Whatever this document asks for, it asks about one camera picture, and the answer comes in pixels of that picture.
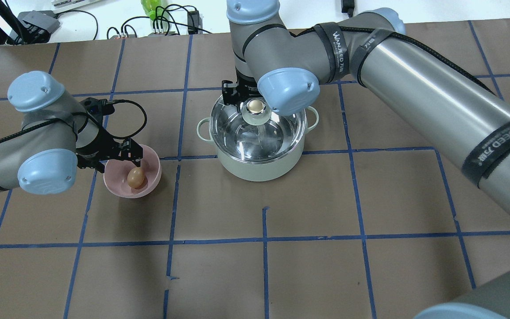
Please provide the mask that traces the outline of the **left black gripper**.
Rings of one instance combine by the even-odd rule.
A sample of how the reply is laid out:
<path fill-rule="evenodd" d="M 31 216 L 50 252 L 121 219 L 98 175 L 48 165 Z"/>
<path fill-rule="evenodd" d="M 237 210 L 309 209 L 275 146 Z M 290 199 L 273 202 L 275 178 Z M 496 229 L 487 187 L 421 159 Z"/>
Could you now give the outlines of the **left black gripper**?
<path fill-rule="evenodd" d="M 130 161 L 135 167 L 141 167 L 143 147 L 129 136 L 113 136 L 105 127 L 103 119 L 115 111 L 120 100 L 86 98 L 79 102 L 85 111 L 76 116 L 82 120 L 77 132 L 77 167 L 90 168 L 104 172 L 102 161 L 116 159 Z"/>

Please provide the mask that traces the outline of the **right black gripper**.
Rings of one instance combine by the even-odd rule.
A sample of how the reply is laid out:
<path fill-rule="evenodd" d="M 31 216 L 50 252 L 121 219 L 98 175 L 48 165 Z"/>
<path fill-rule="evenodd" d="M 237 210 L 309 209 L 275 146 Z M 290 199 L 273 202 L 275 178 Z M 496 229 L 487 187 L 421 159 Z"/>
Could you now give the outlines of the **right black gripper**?
<path fill-rule="evenodd" d="M 248 113 L 248 99 L 260 97 L 260 92 L 253 77 L 236 71 L 236 78 L 235 82 L 228 79 L 221 81 L 222 114 L 232 116 L 234 105 L 237 113 L 244 117 Z"/>

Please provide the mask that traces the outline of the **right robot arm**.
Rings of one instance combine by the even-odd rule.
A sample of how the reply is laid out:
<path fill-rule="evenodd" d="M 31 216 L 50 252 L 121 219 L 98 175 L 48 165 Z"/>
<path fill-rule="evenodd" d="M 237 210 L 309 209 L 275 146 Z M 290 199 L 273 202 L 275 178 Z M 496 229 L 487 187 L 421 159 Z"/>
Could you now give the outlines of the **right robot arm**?
<path fill-rule="evenodd" d="M 229 0 L 238 84 L 224 101 L 259 95 L 279 115 L 309 107 L 320 85 L 351 74 L 510 215 L 510 104 L 438 52 L 405 35 L 389 8 L 296 36 L 277 0 Z M 510 271 L 417 319 L 510 319 Z"/>

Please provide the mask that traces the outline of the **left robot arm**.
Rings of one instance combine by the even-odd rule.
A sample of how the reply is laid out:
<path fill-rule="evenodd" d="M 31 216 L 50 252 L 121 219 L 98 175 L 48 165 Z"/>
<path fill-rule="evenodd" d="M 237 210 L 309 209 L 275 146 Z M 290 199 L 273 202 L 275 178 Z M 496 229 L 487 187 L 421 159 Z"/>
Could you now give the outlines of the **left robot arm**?
<path fill-rule="evenodd" d="M 75 184 L 78 169 L 104 172 L 107 160 L 141 165 L 143 147 L 133 135 L 114 136 L 103 126 L 123 99 L 77 101 L 49 73 L 35 70 L 12 81 L 8 101 L 23 121 L 19 132 L 0 139 L 0 192 L 58 194 Z"/>

